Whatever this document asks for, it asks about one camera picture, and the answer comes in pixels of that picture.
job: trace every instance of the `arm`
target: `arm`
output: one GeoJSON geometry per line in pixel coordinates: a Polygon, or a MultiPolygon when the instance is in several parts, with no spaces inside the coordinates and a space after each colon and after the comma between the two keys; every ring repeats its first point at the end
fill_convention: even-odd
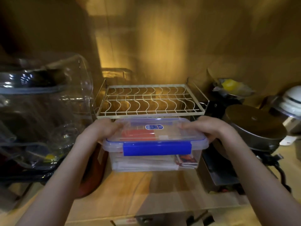
{"type": "Polygon", "coordinates": [[[256,158],[236,130],[224,121],[201,116],[183,125],[219,138],[263,226],[301,224],[301,205],[256,158]]]}
{"type": "Polygon", "coordinates": [[[110,119],[101,119],[85,129],[16,226],[64,225],[97,142],[112,135],[119,127],[110,119]]]}

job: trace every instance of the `white wire shelf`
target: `white wire shelf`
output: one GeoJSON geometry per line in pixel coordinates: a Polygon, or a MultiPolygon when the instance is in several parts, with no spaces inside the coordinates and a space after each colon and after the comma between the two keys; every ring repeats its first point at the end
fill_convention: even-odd
{"type": "Polygon", "coordinates": [[[111,119],[204,115],[209,100],[199,92],[205,102],[198,102],[186,84],[106,86],[104,81],[96,115],[111,119]]]}

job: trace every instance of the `wooden wall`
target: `wooden wall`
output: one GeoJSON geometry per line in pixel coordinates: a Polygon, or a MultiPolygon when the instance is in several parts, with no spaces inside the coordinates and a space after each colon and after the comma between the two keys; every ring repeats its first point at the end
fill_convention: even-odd
{"type": "Polygon", "coordinates": [[[95,83],[184,83],[206,68],[256,90],[257,105],[301,82],[301,0],[0,0],[20,50],[74,51],[95,83]]]}

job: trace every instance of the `clear plastic food container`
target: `clear plastic food container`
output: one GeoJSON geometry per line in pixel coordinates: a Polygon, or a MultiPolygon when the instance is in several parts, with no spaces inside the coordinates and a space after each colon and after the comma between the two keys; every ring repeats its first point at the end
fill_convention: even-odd
{"type": "Polygon", "coordinates": [[[208,148],[206,136],[181,129],[185,118],[119,119],[121,130],[103,141],[116,171],[158,171],[196,168],[201,150],[208,148]]]}

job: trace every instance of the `cooking pot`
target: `cooking pot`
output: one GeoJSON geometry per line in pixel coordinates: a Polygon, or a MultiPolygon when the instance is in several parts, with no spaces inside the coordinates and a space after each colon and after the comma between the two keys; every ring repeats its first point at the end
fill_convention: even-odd
{"type": "Polygon", "coordinates": [[[274,152],[287,135],[280,119],[248,105],[228,106],[223,120],[236,129],[250,149],[256,151],[274,152]]]}

